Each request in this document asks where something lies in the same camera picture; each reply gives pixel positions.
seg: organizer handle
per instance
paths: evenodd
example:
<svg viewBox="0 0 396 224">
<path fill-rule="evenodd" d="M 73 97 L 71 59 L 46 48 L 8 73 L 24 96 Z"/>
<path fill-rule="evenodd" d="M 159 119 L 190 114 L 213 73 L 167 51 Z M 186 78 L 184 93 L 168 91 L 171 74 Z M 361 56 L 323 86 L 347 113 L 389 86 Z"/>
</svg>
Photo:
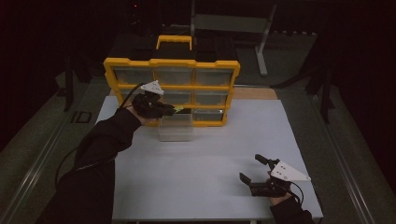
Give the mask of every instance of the organizer handle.
<svg viewBox="0 0 396 224">
<path fill-rule="evenodd" d="M 190 43 L 190 50 L 192 50 L 192 38 L 189 35 L 160 35 L 160 36 L 158 36 L 156 49 L 160 48 L 161 42 Z"/>
</svg>

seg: dark background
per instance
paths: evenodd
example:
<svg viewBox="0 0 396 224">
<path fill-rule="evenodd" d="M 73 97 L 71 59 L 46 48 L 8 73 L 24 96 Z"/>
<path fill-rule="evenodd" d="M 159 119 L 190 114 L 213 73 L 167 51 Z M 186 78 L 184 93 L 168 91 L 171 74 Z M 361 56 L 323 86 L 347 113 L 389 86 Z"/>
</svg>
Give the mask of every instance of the dark background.
<svg viewBox="0 0 396 224">
<path fill-rule="evenodd" d="M 262 1 L 197 0 L 197 11 L 239 16 L 268 13 Z M 303 71 L 331 58 L 332 84 L 393 189 L 396 149 L 396 7 L 390 1 L 282 1 L 273 31 L 318 34 Z M 102 76 L 102 61 L 117 33 L 158 35 L 190 24 L 185 0 L 72 0 L 0 2 L 2 116 L 0 150 L 58 91 L 54 78 L 71 55 L 82 82 Z"/>
</svg>

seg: small clear box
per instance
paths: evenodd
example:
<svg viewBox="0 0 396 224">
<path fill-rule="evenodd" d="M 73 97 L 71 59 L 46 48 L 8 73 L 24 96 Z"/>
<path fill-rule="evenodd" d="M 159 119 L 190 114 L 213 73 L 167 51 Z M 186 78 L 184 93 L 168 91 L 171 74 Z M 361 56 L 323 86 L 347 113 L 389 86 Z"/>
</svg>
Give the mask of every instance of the small clear box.
<svg viewBox="0 0 396 224">
<path fill-rule="evenodd" d="M 189 67 L 157 67 L 155 77 L 162 85 L 190 85 L 192 83 L 192 68 Z"/>
<path fill-rule="evenodd" d="M 195 84 L 201 86 L 229 86 L 233 69 L 197 68 Z"/>
<path fill-rule="evenodd" d="M 225 105 L 227 91 L 194 91 L 196 105 Z"/>
<path fill-rule="evenodd" d="M 222 121 L 224 110 L 221 109 L 194 109 L 193 120 L 196 121 Z"/>
<path fill-rule="evenodd" d="M 190 105 L 192 91 L 164 91 L 163 102 L 169 105 Z"/>
<path fill-rule="evenodd" d="M 183 109 L 170 117 L 162 117 L 158 134 L 163 142 L 188 142 L 193 138 L 191 109 Z"/>
<path fill-rule="evenodd" d="M 154 81 L 149 67 L 114 66 L 114 74 L 120 84 L 139 84 Z"/>
</svg>

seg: black cable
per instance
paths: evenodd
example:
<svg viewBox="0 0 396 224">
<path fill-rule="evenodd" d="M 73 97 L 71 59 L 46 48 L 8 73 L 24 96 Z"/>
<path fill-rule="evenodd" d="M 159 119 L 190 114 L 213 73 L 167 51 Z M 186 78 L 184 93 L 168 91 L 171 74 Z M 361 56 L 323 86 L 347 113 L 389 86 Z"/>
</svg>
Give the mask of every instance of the black cable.
<svg viewBox="0 0 396 224">
<path fill-rule="evenodd" d="M 125 105 L 125 103 L 128 101 L 128 99 L 131 97 L 131 95 L 137 90 L 137 88 L 143 86 L 144 84 L 145 84 L 145 83 L 140 83 L 140 84 L 137 84 L 136 86 L 134 86 L 134 87 L 131 89 L 131 91 L 128 93 L 128 95 L 125 97 L 125 99 L 123 100 L 123 102 L 122 102 L 122 104 L 120 105 L 119 109 L 122 109 L 123 106 Z M 55 173 L 55 188 L 56 188 L 56 189 L 57 189 L 58 186 L 59 186 L 60 180 L 59 180 L 58 178 L 59 178 L 59 173 L 60 173 L 60 171 L 61 171 L 62 165 L 64 164 L 64 161 L 66 161 L 66 159 L 67 159 L 73 152 L 75 152 L 77 149 L 78 149 L 78 147 L 75 147 L 75 148 L 73 148 L 71 151 L 69 151 L 69 152 L 64 156 L 64 158 L 62 159 L 61 163 L 59 164 L 58 169 L 56 170 L 56 173 Z M 96 162 L 93 162 L 93 163 L 91 163 L 91 164 L 85 165 L 85 166 L 83 166 L 83 167 L 78 167 L 77 169 L 72 169 L 72 170 L 70 170 L 69 172 L 67 172 L 65 175 L 63 175 L 63 176 L 61 177 L 61 179 L 64 178 L 64 177 L 68 177 L 68 176 L 70 176 L 70 175 L 73 175 L 73 174 L 75 174 L 75 173 L 78 173 L 78 172 L 80 172 L 80 171 L 83 171 L 83 170 L 86 170 L 86 169 L 89 169 L 89 168 L 92 168 L 92 167 L 96 167 L 96 166 L 99 166 L 99 165 L 102 165 L 102 164 L 106 164 L 106 163 L 108 163 L 108 162 L 110 162 L 110 161 L 113 161 L 114 159 L 115 159 L 115 156 L 112 156 L 112 157 L 106 158 L 106 159 L 104 159 L 104 160 L 102 160 L 102 161 L 96 161 Z"/>
<path fill-rule="evenodd" d="M 69 151 L 64 158 L 62 159 L 61 163 L 58 166 L 58 169 L 56 169 L 56 173 L 55 173 L 55 188 L 58 188 L 59 185 L 59 180 L 58 180 L 58 176 L 59 176 L 59 172 L 61 171 L 62 165 L 64 164 L 64 161 L 74 152 L 78 149 L 78 147 L 73 148 L 71 151 Z"/>
<path fill-rule="evenodd" d="M 291 191 L 291 190 L 289 190 L 289 189 L 287 190 L 287 192 L 288 192 L 289 194 L 291 194 L 291 196 L 293 196 L 293 197 L 297 200 L 297 203 L 298 203 L 299 205 L 302 204 L 302 202 L 301 202 L 301 200 L 300 200 L 300 197 L 297 196 L 297 194 L 293 193 L 293 191 Z"/>
<path fill-rule="evenodd" d="M 137 88 L 145 85 L 146 83 L 139 83 L 136 86 L 134 86 L 128 93 L 128 95 L 126 95 L 125 99 L 123 100 L 122 104 L 120 105 L 119 109 L 123 108 L 123 106 L 125 105 L 125 103 L 128 101 L 128 99 L 131 97 L 131 95 L 137 90 Z"/>
<path fill-rule="evenodd" d="M 296 185 L 294 182 L 290 182 L 290 183 L 293 184 L 295 187 L 297 187 L 297 188 L 300 190 L 301 195 L 302 195 L 302 199 L 301 199 L 301 203 L 300 203 L 300 204 L 303 204 L 303 202 L 304 202 L 304 193 L 303 193 L 303 190 L 302 190 L 298 185 Z"/>
</svg>

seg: yellow plastic organizer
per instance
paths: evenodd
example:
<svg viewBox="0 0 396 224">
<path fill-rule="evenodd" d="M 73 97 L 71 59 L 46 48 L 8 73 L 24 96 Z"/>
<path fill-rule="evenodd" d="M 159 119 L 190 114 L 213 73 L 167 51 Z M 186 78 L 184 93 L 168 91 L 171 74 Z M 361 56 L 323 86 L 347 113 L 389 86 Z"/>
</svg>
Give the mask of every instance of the yellow plastic organizer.
<svg viewBox="0 0 396 224">
<path fill-rule="evenodd" d="M 191 36 L 160 35 L 162 42 L 190 42 Z M 195 60 L 106 58 L 106 79 L 121 104 L 129 91 L 139 83 L 158 80 L 164 90 L 162 101 L 182 105 L 192 111 L 192 125 L 223 126 L 233 99 L 233 83 L 239 75 L 238 61 L 200 63 Z"/>
</svg>

